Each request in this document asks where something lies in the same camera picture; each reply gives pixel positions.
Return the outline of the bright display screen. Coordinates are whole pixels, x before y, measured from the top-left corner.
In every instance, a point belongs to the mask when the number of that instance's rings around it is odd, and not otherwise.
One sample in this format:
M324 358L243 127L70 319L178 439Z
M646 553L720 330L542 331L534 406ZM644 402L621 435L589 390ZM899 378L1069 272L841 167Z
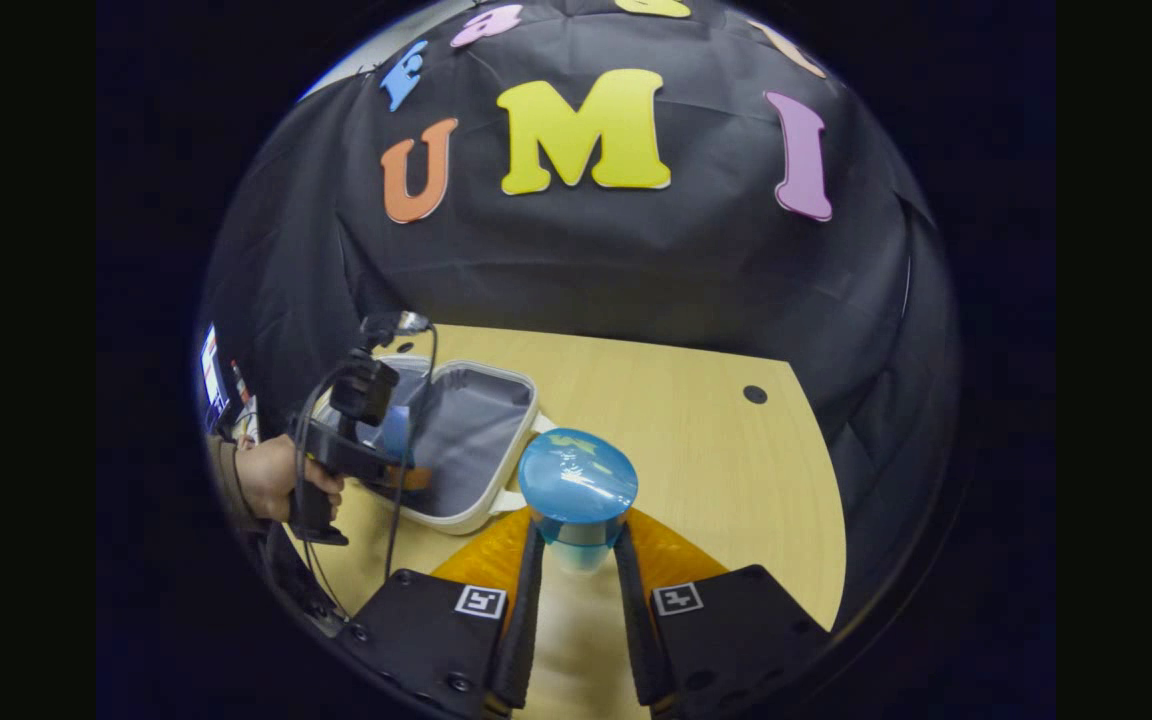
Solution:
M202 429L211 433L223 419L230 406L230 397L223 382L223 367L219 357L218 333L214 324L207 324L200 348L198 348L198 402L200 402Z

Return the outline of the white suitcase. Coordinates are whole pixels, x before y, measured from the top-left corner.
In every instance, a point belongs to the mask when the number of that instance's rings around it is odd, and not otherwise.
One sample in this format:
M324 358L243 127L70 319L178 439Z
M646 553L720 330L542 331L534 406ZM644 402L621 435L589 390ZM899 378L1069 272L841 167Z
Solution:
M411 406L414 465L433 469L426 491L404 493L403 518L467 536L494 516L522 509L525 498L507 487L509 478L532 433L553 427L539 411L532 379L473 361L438 367L420 355L380 361L399 373L392 406ZM378 432L361 425L357 439L376 447ZM382 502L393 502L394 493L362 484Z

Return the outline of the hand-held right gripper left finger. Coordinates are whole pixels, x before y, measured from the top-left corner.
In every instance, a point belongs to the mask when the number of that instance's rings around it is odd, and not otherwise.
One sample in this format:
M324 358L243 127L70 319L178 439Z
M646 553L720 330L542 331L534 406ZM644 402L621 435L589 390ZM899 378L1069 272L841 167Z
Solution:
M511 720L526 705L545 547L531 511L511 511L435 570L394 571L339 651L422 717Z

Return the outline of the turquoise bottle with blue cap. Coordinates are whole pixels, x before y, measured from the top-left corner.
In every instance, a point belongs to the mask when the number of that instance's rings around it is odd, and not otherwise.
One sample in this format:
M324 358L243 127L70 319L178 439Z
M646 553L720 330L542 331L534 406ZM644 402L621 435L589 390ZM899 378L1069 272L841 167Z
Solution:
M622 535L639 491L632 462L602 437L577 429L536 435L518 462L518 487L558 562L591 575Z

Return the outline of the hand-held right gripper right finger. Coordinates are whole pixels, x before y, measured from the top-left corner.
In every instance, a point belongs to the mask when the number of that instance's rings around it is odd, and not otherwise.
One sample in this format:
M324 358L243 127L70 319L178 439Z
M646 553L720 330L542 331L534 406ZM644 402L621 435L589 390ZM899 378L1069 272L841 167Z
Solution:
M831 632L761 564L728 570L632 509L614 543L637 702L652 720L755 720Z

